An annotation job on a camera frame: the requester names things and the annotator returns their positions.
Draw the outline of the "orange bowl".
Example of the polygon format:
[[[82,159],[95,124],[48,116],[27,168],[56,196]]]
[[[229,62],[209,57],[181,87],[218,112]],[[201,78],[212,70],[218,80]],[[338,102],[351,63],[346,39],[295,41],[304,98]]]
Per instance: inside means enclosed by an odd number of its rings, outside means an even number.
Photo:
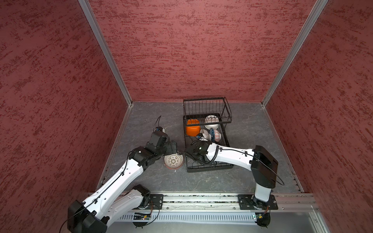
[[[186,122],[186,135],[196,137],[200,133],[200,121],[198,119],[188,119]]]

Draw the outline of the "blue patterned bowl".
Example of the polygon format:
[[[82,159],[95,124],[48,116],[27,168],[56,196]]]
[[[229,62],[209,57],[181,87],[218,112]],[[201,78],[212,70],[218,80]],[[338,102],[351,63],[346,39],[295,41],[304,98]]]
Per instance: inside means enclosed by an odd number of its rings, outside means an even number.
[[[211,128],[208,131],[208,133],[209,133],[210,141],[214,143],[219,143],[221,141],[221,134],[217,129]]]

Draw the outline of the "white bowl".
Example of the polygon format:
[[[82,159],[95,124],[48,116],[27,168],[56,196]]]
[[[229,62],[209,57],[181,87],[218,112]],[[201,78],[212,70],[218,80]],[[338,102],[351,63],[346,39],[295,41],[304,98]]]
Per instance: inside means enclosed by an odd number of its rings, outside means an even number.
[[[215,115],[208,115],[205,117],[205,128],[207,130],[210,130],[210,129],[218,129],[219,128],[219,118]]]

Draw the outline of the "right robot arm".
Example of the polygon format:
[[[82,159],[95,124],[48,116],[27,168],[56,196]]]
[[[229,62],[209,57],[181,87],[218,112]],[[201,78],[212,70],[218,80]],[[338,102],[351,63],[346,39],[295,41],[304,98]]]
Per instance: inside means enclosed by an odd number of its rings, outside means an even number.
[[[218,145],[211,141],[196,140],[182,153],[202,165],[227,163],[242,167],[252,173],[255,181],[254,194],[243,201],[250,209],[269,211],[277,209],[272,199],[272,190],[277,183],[284,184],[278,177],[278,161],[262,146],[254,149],[238,149]]]

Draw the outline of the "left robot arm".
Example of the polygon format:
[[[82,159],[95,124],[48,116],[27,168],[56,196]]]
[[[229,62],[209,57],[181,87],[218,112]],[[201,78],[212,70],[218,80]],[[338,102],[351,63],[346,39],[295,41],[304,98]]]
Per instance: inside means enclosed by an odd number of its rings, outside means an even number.
[[[68,208],[67,228],[71,233],[105,233],[123,214],[146,208],[150,191],[135,186],[126,196],[119,196],[150,165],[165,155],[177,153],[177,142],[161,131],[154,131],[145,147],[129,152],[122,167],[100,189],[83,202],[74,201]]]

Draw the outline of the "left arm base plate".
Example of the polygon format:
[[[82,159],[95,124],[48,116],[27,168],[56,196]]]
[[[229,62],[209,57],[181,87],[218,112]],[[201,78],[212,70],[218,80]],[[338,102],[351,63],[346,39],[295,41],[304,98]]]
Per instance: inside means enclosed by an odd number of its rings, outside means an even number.
[[[163,199],[164,195],[163,194],[149,194],[144,197],[143,203],[144,203],[144,208],[145,210],[151,210],[153,205],[155,206],[155,209],[162,209],[163,206]]]

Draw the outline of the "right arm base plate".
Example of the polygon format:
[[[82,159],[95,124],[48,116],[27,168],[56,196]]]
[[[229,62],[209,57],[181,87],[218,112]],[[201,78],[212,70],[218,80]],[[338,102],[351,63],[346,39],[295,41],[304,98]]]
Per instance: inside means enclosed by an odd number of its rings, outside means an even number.
[[[270,195],[269,200],[264,202],[257,199],[254,194],[240,194],[238,195],[238,203],[240,210],[278,210],[274,195]]]

